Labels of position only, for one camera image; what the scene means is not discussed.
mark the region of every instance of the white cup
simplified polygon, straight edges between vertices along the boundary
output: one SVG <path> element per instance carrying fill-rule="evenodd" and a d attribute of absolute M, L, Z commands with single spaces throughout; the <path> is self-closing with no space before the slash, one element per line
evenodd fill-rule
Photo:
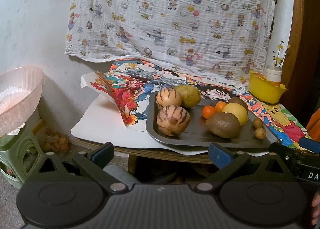
<path fill-rule="evenodd" d="M 273 82 L 276 86 L 280 86 L 281 84 L 281 75 L 282 75 L 281 67 L 266 68 L 266 79 Z"/>

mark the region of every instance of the cartoon print fabric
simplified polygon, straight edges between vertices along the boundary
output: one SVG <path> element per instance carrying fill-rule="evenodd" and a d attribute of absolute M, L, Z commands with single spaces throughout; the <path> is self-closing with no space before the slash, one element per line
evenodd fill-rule
<path fill-rule="evenodd" d="M 139 131 L 146 131 L 150 93 L 181 84 L 196 86 L 202 99 L 227 102 L 232 97 L 240 97 L 283 145 L 302 149 L 299 139 L 310 138 L 306 129 L 281 104 L 268 105 L 243 90 L 224 87 L 206 78 L 177 74 L 146 60 L 118 59 L 107 73 L 92 72 L 82 76 L 82 87 L 88 86 L 111 99 L 126 126 Z"/>
<path fill-rule="evenodd" d="M 234 85 L 262 72 L 275 0 L 71 0 L 66 54 L 148 60 Z"/>

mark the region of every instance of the yellow bowl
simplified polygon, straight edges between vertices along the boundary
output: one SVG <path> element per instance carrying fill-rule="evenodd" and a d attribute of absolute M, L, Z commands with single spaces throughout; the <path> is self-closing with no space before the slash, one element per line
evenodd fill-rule
<path fill-rule="evenodd" d="M 277 103 L 287 88 L 281 84 L 275 84 L 269 80 L 264 80 L 250 70 L 249 92 L 257 99 L 266 103 Z"/>

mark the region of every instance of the pink plastic basket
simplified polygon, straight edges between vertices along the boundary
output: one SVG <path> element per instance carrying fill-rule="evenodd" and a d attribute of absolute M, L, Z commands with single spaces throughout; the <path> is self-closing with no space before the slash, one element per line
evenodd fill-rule
<path fill-rule="evenodd" d="M 36 110 L 43 71 L 23 66 L 0 75 L 0 136 L 21 126 Z"/>

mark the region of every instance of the screw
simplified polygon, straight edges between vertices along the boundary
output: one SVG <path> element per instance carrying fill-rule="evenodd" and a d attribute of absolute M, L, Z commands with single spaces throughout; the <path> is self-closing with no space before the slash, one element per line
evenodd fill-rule
<path fill-rule="evenodd" d="M 210 184 L 208 182 L 202 182 L 202 183 L 197 185 L 197 189 L 199 189 L 201 191 L 209 191 L 212 188 L 213 188 L 212 184 Z"/>
<path fill-rule="evenodd" d="M 126 185 L 123 183 L 113 183 L 110 185 L 110 189 L 115 192 L 120 192 L 126 189 Z"/>

